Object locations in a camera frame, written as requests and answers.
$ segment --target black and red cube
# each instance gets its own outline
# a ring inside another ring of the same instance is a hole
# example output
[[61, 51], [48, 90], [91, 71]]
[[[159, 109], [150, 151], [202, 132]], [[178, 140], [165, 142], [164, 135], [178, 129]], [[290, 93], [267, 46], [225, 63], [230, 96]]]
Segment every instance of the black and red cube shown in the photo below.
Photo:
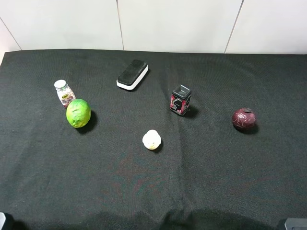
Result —
[[183, 85], [178, 85], [172, 93], [170, 109], [174, 113], [183, 116], [189, 107], [191, 90]]

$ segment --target jar lid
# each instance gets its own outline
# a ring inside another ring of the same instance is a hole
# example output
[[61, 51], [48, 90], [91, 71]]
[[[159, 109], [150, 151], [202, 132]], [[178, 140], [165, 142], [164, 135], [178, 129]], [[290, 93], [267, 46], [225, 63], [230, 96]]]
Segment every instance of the jar lid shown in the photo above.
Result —
[[65, 80], [58, 80], [54, 83], [54, 87], [56, 89], [62, 89], [63, 87], [66, 86], [66, 81]]
[[191, 94], [191, 90], [183, 85], [178, 85], [177, 88], [174, 89], [173, 94], [185, 100]]

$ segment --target green fruit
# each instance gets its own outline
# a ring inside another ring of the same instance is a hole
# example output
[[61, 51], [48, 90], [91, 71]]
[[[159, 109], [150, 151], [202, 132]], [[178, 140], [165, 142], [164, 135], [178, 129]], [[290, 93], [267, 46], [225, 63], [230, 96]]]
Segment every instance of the green fruit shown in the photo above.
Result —
[[74, 128], [81, 128], [91, 118], [91, 107], [85, 100], [75, 99], [68, 105], [66, 117]]

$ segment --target wall seam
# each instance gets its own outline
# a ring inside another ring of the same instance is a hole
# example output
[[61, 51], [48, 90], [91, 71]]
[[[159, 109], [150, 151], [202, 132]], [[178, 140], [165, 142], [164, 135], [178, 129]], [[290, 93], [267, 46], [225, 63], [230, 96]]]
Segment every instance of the wall seam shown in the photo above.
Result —
[[123, 40], [123, 32], [121, 30], [121, 23], [120, 23], [119, 9], [118, 9], [118, 0], [116, 0], [116, 6], [117, 6], [117, 15], [118, 15], [119, 29], [120, 29], [120, 36], [121, 36], [121, 44], [123, 46], [123, 50], [125, 50], [124, 40]]
[[12, 36], [12, 38], [14, 39], [14, 41], [16, 42], [16, 44], [18, 45], [18, 47], [21, 49], [20, 45], [18, 44], [18, 42], [16, 41], [15, 37], [12, 35], [12, 33], [10, 32], [9, 28], [6, 26], [6, 24], [4, 23], [4, 21], [2, 20], [2, 18], [0, 17], [0, 21], [4, 24], [5, 28], [9, 31], [10, 35]]
[[235, 20], [234, 26], [232, 27], [232, 30], [231, 30], [231, 33], [230, 33], [230, 36], [229, 36], [229, 39], [228, 39], [228, 42], [227, 42], [227, 45], [226, 45], [224, 54], [225, 54], [226, 51], [227, 51], [227, 48], [228, 48], [228, 45], [229, 45], [231, 36], [232, 36], [232, 34], [233, 34], [233, 32], [234, 32], [234, 29], [235, 29], [235, 26], [236, 26], [236, 22], [238, 21], [239, 15], [240, 15], [240, 13], [241, 13], [241, 9], [242, 9], [243, 3], [244, 3], [244, 0], [242, 0], [242, 2], [241, 2], [241, 6], [240, 6], [240, 9], [239, 9], [238, 14], [237, 14], [237, 16], [236, 16], [236, 20]]

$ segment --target small glass jar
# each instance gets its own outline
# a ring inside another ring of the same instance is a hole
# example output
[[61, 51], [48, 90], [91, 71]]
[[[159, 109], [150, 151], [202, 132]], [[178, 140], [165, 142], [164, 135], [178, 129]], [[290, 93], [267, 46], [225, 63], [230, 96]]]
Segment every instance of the small glass jar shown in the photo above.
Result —
[[68, 86], [65, 80], [58, 80], [54, 83], [54, 87], [57, 90], [59, 100], [62, 102], [62, 105], [67, 108], [69, 103], [76, 99], [75, 94]]

